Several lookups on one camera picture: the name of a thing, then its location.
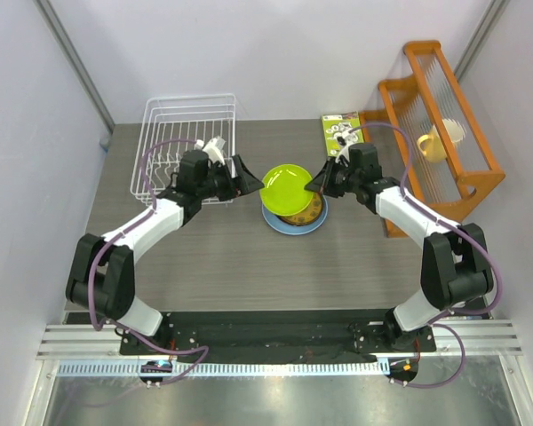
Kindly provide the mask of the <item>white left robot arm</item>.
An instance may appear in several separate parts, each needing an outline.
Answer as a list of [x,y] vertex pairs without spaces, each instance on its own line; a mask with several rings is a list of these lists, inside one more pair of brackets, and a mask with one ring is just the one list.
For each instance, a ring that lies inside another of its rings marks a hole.
[[151,353],[165,352],[171,343],[170,326],[162,313],[136,295],[135,265],[162,238],[186,225],[203,201],[230,201],[264,187],[240,156],[233,157],[233,165],[230,170],[206,148],[186,152],[170,184],[148,209],[112,232],[81,237],[66,299],[87,308],[93,320],[113,320],[141,334],[141,344]]

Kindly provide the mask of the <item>lime green plate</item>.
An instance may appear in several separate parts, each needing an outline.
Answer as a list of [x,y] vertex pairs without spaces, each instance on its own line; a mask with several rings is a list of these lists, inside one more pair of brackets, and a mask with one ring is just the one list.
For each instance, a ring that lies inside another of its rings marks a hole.
[[275,166],[262,179],[259,196],[263,206],[283,217],[301,212],[314,198],[314,193],[306,190],[311,179],[311,174],[297,164]]

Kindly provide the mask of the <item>light blue plate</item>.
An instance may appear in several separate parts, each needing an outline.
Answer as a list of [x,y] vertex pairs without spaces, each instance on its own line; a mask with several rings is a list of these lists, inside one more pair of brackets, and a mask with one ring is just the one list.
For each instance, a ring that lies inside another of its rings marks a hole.
[[290,225],[274,215],[264,205],[261,206],[261,213],[266,223],[275,231],[289,236],[301,236],[312,233],[323,225],[328,216],[328,208],[324,207],[322,214],[309,225]]

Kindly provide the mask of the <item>yellow patterned plate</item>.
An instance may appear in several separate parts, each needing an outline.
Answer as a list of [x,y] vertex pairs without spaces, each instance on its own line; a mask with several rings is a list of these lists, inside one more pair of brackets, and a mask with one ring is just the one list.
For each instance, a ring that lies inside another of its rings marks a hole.
[[324,202],[320,194],[315,193],[310,203],[299,213],[290,216],[278,216],[284,223],[294,226],[305,226],[315,222],[324,209]]

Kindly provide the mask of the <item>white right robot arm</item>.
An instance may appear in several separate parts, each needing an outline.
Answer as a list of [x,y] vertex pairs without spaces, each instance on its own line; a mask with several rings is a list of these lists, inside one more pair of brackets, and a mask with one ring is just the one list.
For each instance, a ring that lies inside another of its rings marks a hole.
[[432,320],[494,288],[482,229],[437,215],[405,192],[397,179],[384,176],[373,145],[353,144],[345,154],[328,158],[305,189],[332,198],[354,194],[361,205],[394,223],[421,248],[419,290],[383,320],[383,337],[391,349],[407,350]]

